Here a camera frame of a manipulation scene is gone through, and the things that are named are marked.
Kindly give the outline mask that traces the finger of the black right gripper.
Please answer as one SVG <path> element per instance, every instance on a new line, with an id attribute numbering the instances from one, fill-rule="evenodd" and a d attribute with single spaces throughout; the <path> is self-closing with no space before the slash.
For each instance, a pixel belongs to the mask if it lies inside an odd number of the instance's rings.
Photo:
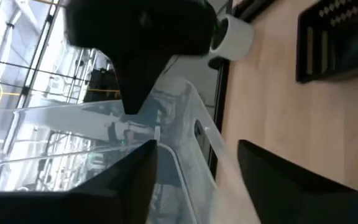
<path id="1" fill-rule="evenodd" d="M 171 55 L 130 55 L 112 59 L 125 114 L 137 114 Z"/>

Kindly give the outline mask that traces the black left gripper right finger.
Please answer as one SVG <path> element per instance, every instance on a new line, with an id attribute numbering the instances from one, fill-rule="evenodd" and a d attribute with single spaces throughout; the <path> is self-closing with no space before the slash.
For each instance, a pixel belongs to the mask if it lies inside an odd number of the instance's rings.
<path id="1" fill-rule="evenodd" d="M 261 224 L 358 224 L 358 190 L 245 139 L 237 160 Z"/>

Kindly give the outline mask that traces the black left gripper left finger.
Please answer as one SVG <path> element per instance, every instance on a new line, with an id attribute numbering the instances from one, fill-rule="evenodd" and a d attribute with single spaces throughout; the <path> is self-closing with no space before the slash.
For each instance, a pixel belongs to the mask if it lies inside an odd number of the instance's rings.
<path id="1" fill-rule="evenodd" d="M 0 192 L 0 224 L 145 224 L 157 179 L 149 140 L 65 192 Z"/>

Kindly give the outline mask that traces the clear plastic container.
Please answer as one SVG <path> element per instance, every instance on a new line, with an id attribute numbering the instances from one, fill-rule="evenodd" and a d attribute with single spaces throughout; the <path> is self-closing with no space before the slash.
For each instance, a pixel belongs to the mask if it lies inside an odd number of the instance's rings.
<path id="1" fill-rule="evenodd" d="M 196 224 L 260 224 L 236 158 L 185 79 L 159 80 L 134 115 L 120 100 L 0 109 L 0 162 L 149 140 L 172 153 Z"/>
<path id="2" fill-rule="evenodd" d="M 108 169 L 143 144 L 55 151 L 0 162 L 0 192 L 65 192 Z M 145 224 L 196 224 L 196 216 L 172 153 L 157 145 L 157 179 Z"/>

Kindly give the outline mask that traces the black plastic basket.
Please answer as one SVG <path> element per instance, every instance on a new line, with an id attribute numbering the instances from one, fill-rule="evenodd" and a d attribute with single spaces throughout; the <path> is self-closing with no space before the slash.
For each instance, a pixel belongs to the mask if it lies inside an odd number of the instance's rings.
<path id="1" fill-rule="evenodd" d="M 298 16 L 298 83 L 358 76 L 358 0 L 318 0 Z"/>

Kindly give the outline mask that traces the green plant in white pot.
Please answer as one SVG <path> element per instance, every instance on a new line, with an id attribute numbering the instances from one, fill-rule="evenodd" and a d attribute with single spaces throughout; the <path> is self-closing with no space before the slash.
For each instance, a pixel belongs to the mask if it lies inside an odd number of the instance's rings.
<path id="1" fill-rule="evenodd" d="M 203 24 L 200 48 L 204 54 L 236 61 L 245 58 L 252 47 L 255 30 L 249 23 L 225 13 L 217 15 L 208 0 L 201 0 L 201 8 L 206 13 Z"/>

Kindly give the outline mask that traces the black table frame rails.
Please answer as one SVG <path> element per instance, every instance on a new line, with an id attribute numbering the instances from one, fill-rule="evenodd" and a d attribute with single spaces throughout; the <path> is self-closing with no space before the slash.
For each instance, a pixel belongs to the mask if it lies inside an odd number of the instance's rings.
<path id="1" fill-rule="evenodd" d="M 252 22 L 275 1 L 276 0 L 242 0 L 234 6 L 233 0 L 227 0 L 223 9 L 226 10 L 226 13 L 236 18 L 246 22 Z M 223 125 L 229 64 L 230 62 L 228 60 L 218 56 L 213 57 L 208 62 L 210 68 L 218 71 L 213 121 L 219 132 L 222 131 Z"/>

